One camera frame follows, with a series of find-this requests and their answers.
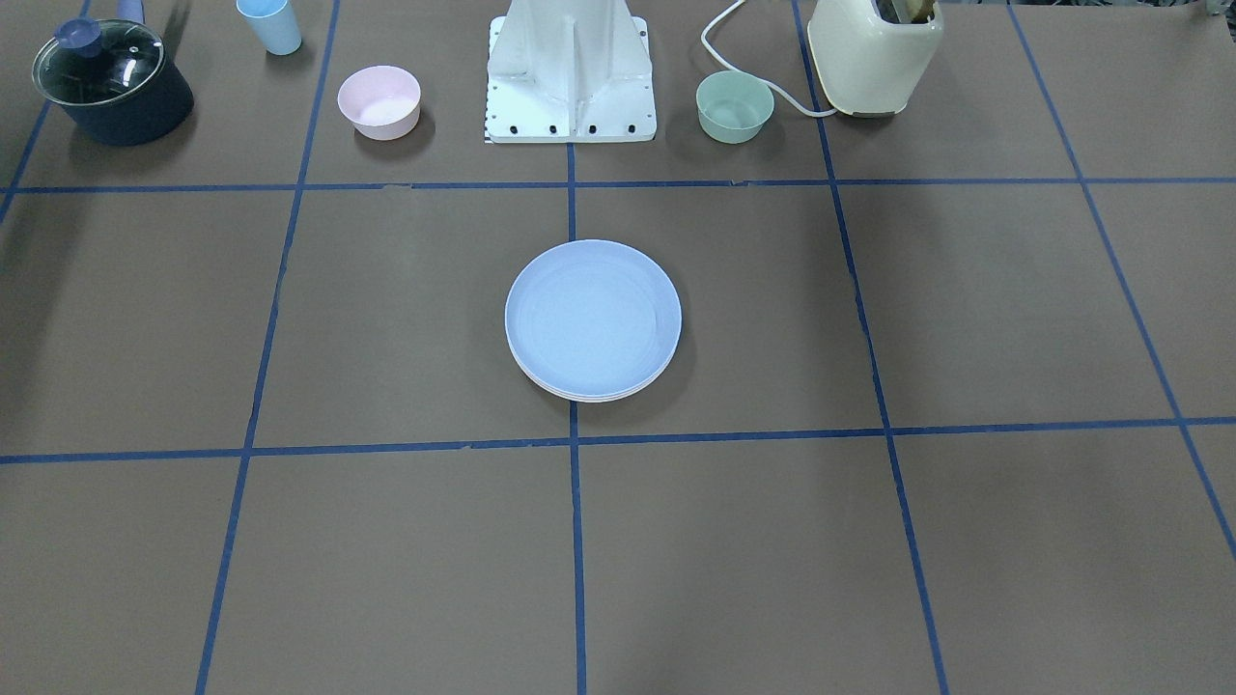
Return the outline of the light blue plate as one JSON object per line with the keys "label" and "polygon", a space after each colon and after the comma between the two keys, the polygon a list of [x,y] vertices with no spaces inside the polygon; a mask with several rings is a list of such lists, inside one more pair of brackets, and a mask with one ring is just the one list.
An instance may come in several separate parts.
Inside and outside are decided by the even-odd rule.
{"label": "light blue plate", "polygon": [[684,303],[653,258],[623,242],[576,240],[527,263],[506,299],[522,372],[575,402],[625,399],[674,359]]}

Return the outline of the green bowl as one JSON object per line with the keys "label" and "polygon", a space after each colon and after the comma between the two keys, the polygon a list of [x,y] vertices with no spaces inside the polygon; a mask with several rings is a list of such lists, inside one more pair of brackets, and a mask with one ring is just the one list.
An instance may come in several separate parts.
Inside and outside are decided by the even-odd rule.
{"label": "green bowl", "polygon": [[754,139],[772,117],[772,88],[744,70],[716,70],[693,92],[697,122],[719,143],[739,145]]}

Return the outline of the pink bowl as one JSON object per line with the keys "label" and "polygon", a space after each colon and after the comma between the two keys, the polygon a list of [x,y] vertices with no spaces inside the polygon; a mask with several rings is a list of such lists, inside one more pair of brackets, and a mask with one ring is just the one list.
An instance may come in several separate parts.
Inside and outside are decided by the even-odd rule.
{"label": "pink bowl", "polygon": [[344,80],[336,104],[353,130],[384,142],[414,131],[420,122],[421,96],[421,84],[410,70],[370,66]]}

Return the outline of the cream toaster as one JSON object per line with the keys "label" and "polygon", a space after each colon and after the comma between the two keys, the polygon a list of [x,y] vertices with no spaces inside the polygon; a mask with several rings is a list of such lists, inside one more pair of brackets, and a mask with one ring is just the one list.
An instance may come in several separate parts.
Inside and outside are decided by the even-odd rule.
{"label": "cream toaster", "polygon": [[818,1],[806,32],[826,99],[857,117],[908,106],[944,31],[937,1]]}

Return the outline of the light blue cup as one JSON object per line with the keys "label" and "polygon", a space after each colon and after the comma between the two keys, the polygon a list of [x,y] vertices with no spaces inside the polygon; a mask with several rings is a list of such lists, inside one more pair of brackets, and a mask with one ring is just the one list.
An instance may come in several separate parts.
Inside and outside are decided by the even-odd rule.
{"label": "light blue cup", "polygon": [[236,10],[266,53],[288,56],[302,48],[303,36],[290,1],[236,1]]}

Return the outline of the dark blue pot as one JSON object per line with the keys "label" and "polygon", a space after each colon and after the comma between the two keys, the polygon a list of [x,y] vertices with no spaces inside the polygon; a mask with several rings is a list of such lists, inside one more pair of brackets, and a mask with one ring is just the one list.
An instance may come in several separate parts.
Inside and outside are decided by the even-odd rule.
{"label": "dark blue pot", "polygon": [[147,26],[142,1],[119,1],[114,19],[66,19],[35,54],[31,78],[44,100],[108,146],[158,140],[195,106],[168,45]]}

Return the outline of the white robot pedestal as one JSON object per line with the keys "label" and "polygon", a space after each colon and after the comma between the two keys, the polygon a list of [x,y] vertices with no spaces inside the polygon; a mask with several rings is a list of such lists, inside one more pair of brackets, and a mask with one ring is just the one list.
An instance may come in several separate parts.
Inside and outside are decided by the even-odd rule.
{"label": "white robot pedestal", "polygon": [[653,48],[625,1],[512,1],[491,19],[489,143],[640,143],[658,136]]}

